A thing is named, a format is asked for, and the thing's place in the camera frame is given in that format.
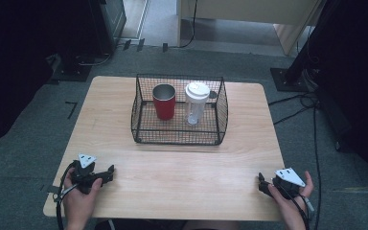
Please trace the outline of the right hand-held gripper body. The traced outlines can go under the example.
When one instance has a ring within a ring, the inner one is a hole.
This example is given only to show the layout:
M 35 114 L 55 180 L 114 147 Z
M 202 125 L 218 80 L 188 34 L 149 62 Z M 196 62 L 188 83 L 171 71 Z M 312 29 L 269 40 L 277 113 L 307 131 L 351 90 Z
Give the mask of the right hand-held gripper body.
M 272 183 L 286 199 L 299 196 L 300 189 L 306 187 L 306 183 L 293 168 L 276 171 Z

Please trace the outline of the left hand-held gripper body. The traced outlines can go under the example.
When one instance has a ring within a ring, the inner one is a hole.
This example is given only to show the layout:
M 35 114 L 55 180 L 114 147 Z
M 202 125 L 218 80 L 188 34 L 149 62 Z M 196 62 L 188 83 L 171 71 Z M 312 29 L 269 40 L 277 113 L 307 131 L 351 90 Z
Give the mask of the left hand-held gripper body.
M 95 156 L 80 153 L 75 161 L 75 169 L 71 173 L 72 184 L 86 195 L 89 194 L 92 184 L 96 180 L 94 174 L 95 161 Z

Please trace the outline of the black wire mesh basket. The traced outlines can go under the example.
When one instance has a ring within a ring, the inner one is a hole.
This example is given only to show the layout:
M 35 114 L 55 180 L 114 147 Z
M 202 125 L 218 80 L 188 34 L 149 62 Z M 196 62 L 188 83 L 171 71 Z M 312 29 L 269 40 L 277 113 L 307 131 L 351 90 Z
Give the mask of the black wire mesh basket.
M 210 91 L 216 91 L 215 99 L 208 99 L 203 116 L 196 125 L 186 119 L 185 86 L 192 82 L 204 82 Z M 156 115 L 152 89 L 160 83 L 174 87 L 176 102 L 174 116 L 168 121 Z M 138 74 L 136 95 L 131 111 L 131 132 L 136 143 L 171 145 L 220 145 L 228 124 L 228 102 L 223 77 Z

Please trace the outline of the red cup with steel inside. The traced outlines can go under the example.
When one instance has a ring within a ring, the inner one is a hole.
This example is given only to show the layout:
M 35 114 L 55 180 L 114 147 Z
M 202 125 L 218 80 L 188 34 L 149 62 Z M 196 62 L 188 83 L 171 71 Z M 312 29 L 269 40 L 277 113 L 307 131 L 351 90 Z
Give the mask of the red cup with steel inside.
M 152 89 L 152 99 L 156 115 L 162 121 L 168 121 L 174 116 L 175 89 L 167 83 L 157 84 Z

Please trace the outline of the clear bottle with white lid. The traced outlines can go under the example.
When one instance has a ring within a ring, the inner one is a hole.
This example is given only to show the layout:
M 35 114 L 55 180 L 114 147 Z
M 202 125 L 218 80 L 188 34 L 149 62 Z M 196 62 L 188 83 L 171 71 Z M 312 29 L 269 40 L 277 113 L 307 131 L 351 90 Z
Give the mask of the clear bottle with white lid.
M 185 87 L 186 119 L 190 125 L 196 125 L 203 116 L 204 107 L 210 95 L 210 88 L 199 81 L 192 81 Z

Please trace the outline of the person's right hand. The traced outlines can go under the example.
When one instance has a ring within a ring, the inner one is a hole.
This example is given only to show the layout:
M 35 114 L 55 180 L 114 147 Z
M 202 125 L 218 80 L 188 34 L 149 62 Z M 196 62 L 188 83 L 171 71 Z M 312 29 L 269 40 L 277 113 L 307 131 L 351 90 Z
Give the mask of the person's right hand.
M 300 210 L 307 211 L 303 197 L 309 198 L 314 189 L 311 175 L 308 171 L 305 171 L 305 177 L 306 177 L 306 187 L 301 188 L 300 196 L 294 199 L 295 202 L 298 204 L 298 206 L 296 206 L 291 199 L 285 199 L 275 186 L 273 185 L 268 186 L 268 189 L 271 192 L 272 197 L 274 198 L 276 204 L 278 205 L 281 217 L 285 224 L 286 220 L 288 219 L 292 220 L 301 219 L 302 221 L 304 221 L 302 215 L 300 214 Z

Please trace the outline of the person's left hand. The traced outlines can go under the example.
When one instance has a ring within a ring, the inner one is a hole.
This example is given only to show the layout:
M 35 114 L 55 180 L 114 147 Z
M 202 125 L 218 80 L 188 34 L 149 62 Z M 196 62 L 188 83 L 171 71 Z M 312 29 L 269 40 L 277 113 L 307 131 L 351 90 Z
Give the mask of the person's left hand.
M 95 210 L 96 199 L 102 187 L 102 180 L 96 179 L 88 195 L 83 194 L 78 189 L 69 192 L 62 203 L 64 214 L 68 222 L 87 223 Z

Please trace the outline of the black stand with square base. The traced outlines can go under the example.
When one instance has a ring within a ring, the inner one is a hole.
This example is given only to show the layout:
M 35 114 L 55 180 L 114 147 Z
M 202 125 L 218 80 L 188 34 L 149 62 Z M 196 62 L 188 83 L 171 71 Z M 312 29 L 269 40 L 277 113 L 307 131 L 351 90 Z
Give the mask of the black stand with square base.
M 320 43 L 324 40 L 324 29 L 329 19 L 332 0 L 318 0 L 318 8 L 312 14 L 315 28 L 288 69 L 271 68 L 270 73 L 278 91 L 305 92 L 307 86 L 302 79 L 306 69 L 319 63 Z

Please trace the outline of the dark curtain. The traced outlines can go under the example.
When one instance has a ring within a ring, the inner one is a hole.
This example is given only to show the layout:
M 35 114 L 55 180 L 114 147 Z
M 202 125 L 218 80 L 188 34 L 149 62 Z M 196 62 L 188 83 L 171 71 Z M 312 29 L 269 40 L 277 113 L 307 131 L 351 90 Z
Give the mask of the dark curtain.
M 327 0 L 310 54 L 316 81 L 351 125 L 345 141 L 368 163 L 368 0 Z
M 74 65 L 72 32 L 83 0 L 0 0 L 0 138 L 53 74 L 47 57 Z

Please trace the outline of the black cabinet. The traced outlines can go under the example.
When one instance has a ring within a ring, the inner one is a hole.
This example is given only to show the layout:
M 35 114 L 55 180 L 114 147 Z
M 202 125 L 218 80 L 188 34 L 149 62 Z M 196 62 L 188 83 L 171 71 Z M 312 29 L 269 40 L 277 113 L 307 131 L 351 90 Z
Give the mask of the black cabinet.
M 89 0 L 93 19 L 94 51 L 111 55 L 127 22 L 123 0 Z

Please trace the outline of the beige furniture panel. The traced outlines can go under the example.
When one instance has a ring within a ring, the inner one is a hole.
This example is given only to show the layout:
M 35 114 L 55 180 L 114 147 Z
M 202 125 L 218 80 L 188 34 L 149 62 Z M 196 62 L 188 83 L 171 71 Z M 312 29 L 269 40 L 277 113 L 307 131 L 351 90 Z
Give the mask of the beige furniture panel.
M 181 20 L 195 16 L 272 24 L 285 55 L 307 26 L 314 26 L 327 0 L 176 0 L 177 43 Z

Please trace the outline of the black stand base plate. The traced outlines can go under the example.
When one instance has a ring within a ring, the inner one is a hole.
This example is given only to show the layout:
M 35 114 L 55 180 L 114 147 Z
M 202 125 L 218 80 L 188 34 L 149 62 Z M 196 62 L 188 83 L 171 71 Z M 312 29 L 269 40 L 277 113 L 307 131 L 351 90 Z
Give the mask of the black stand base plate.
M 55 66 L 52 81 L 81 81 L 85 82 L 91 66 L 79 56 L 58 57 L 59 63 Z

